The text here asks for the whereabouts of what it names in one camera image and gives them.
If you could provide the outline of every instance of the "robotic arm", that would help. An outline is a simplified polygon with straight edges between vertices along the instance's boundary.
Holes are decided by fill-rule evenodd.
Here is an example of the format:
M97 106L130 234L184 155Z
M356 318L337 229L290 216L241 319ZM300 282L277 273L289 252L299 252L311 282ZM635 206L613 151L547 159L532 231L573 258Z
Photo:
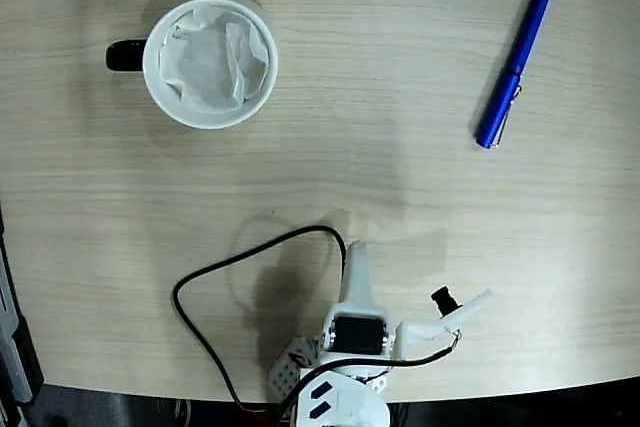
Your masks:
M336 360L406 360L408 346L455 334L462 323L491 297L486 291L458 305L446 287L432 295L442 317L434 321L403 321L394 329L387 309L375 303L366 244L347 251L340 297L325 318L322 333L310 343L297 337L269 374L269 385L281 398L313 368ZM379 395L389 368L352 365L315 378L298 396L292 419L297 427L389 427L387 404Z

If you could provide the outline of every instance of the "black mug handle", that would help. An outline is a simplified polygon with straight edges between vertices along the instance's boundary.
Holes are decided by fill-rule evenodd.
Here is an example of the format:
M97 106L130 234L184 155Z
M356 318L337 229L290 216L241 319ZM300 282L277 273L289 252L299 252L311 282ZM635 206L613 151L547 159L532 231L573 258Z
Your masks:
M142 71L142 54L146 43L146 39L114 42L107 47L107 68L116 72Z

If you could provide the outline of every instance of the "dark floor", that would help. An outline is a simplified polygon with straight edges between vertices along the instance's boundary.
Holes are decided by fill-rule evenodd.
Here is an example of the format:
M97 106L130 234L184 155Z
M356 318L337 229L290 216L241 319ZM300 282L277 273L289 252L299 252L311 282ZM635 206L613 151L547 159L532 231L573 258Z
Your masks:
M555 427L640 426L640 378L576 389L529 395L410 404L404 427ZM183 427L173 420L176 402L169 399L107 394L44 386L29 409L32 427ZM403 405L396 425L404 416ZM191 427L268 427L269 415L243 416L231 403L191 402Z

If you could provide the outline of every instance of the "wooden table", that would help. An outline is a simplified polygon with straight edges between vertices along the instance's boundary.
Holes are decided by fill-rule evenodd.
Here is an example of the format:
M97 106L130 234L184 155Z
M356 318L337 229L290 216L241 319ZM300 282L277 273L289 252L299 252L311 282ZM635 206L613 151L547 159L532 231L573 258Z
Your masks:
M394 372L388 400L640 374L638 0L551 0L489 152L471 131L526 0L256 0L279 29L278 82L220 132L104 66L109 43L181 1L3 0L0 197L49 383L227 399L172 285L316 222L369 243L398 322L436 316L443 284L461 302L496 294L455 355ZM316 234L186 289L243 399L320 330L338 271Z

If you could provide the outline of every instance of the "wire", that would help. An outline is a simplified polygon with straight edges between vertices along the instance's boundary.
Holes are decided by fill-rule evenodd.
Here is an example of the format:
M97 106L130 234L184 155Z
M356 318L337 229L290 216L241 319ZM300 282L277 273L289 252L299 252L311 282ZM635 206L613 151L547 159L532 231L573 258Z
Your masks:
M245 259L248 259L249 257L253 257L254 255L264 252L265 250L269 250L270 248L275 247L276 245L279 245L283 242L286 242L287 240L293 239L294 237L298 237L300 235L308 234L311 232L326 232L327 234L330 234L331 236L333 236L333 238L338 243L338 246L340 247L340 257L342 259L342 271L344 272L344 264L347 257L347 247L344 243L344 240L340 236L340 234L334 228L326 225L310 225L308 227L302 227L300 229L292 230L291 232L281 235L279 237L276 237L275 239L265 242L262 245L249 249L246 252L243 252L238 255L234 255L229 259L216 262L215 264L212 264L208 267L204 267L202 269L198 269L194 272L191 272L190 274L180 279L176 283L176 285L173 287L173 290L171 291L173 305L176 309L176 312L178 313L178 316L180 317L180 319L182 319L182 322L184 322L184 324L191 331L191 333L196 337L196 339L198 339L202 347L204 347L204 349L207 351L207 353L209 354L209 357L211 357L211 360L213 360L213 362L218 367L218 370L220 371L220 375L222 375L222 379L224 380L224 383L227 386L227 390L229 391L229 395L231 395L231 398L236 403L236 405L240 407L242 410L244 410L245 412L263 413L266 411L263 409L252 409L252 408L246 407L242 403L242 401L238 397L238 394L236 393L235 388L233 387L233 383L231 382L231 378L229 377L229 373L227 372L227 369L224 367L224 364L220 360L220 357L218 357L218 354L216 354L213 347L211 347L211 344L209 344L207 339L205 339L204 335L202 335L202 333L198 330L198 328L195 326L195 324L191 321L189 316L184 311L184 308L182 307L182 304L180 303L180 298L179 298L180 289L182 289L182 287L184 287L186 284L188 284L192 280L197 279L198 277L202 277L203 275L209 274L211 272L215 272L216 270L222 269L229 265L236 264Z
M282 401L278 410L276 411L276 416L273 421L273 427L280 427L280 422L282 421L284 414L289 410L289 408L294 404L300 393L304 390L304 388L313 382L320 375L324 374L333 369L337 369L339 367L346 367L348 365L369 365L369 366L379 366L379 367L417 367L420 365L427 365L431 362L435 362L436 360L440 360L443 357L449 355L458 345L460 341L460 335L456 332L453 334L455 339L453 343L442 350L439 350L435 354L431 354L428 357L423 357L421 359L414 360L387 360L387 359L341 359L334 360L333 362L328 362L319 367L316 367L307 375L305 375L300 381L295 385L291 392L285 397Z

